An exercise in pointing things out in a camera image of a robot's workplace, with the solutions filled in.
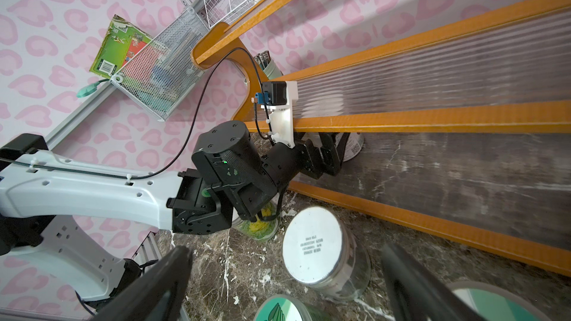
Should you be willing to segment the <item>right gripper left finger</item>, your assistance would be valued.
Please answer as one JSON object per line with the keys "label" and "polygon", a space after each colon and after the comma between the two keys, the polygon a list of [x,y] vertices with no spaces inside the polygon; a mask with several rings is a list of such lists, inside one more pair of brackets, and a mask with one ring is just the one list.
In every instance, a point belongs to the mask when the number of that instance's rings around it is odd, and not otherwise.
{"label": "right gripper left finger", "polygon": [[191,249],[174,248],[92,319],[179,320],[192,263]]}

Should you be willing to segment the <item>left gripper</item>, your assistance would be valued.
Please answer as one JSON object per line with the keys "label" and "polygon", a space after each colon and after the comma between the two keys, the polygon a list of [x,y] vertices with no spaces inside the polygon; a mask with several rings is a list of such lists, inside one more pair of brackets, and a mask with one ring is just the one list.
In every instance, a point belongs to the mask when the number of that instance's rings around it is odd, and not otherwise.
{"label": "left gripper", "polygon": [[316,147],[311,139],[303,140],[303,174],[310,178],[320,178],[323,174],[335,176],[343,165],[349,132],[320,135],[321,147]]}

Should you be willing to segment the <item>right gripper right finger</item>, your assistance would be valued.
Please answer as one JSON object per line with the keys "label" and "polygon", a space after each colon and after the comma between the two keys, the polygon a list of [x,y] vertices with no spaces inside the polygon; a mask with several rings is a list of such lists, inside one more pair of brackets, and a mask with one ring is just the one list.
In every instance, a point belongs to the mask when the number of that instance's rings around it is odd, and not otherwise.
{"label": "right gripper right finger", "polygon": [[396,320],[483,319],[400,246],[384,245],[381,262]]}

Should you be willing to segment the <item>tall white tin jar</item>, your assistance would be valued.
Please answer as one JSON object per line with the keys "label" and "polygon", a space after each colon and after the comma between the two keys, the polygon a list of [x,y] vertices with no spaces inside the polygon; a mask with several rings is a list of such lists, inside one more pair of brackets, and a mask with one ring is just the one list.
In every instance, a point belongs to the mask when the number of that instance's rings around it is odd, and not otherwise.
{"label": "tall white tin jar", "polygon": [[308,207],[293,218],[283,240],[283,261],[293,279],[340,302],[358,299],[370,282],[367,249],[323,207]]}

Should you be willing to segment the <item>white lid green label jar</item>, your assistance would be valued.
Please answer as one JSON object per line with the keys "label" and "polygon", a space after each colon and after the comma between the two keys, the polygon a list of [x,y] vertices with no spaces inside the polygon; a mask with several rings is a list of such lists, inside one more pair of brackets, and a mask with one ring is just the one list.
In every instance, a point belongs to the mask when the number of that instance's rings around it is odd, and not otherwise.
{"label": "white lid green label jar", "polygon": [[257,242],[265,242],[273,238],[278,231],[279,225],[279,217],[276,217],[276,219],[272,221],[261,221],[257,219],[257,221],[251,222],[242,220],[238,212],[233,210],[233,229]]}

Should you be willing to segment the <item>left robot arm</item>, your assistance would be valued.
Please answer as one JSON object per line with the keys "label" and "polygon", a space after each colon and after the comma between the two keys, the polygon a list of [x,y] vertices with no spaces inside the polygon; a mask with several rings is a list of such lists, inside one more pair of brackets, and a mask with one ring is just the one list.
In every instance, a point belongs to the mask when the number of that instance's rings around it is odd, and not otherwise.
{"label": "left robot arm", "polygon": [[275,220],[267,211],[296,175],[337,175],[349,133],[302,134],[258,153],[246,125],[222,123],[201,134],[193,168],[144,173],[79,163],[54,154],[40,135],[23,134],[1,148],[1,254],[38,262],[100,308],[142,274],[80,230],[77,215],[135,221],[174,233],[209,235],[236,218]]}

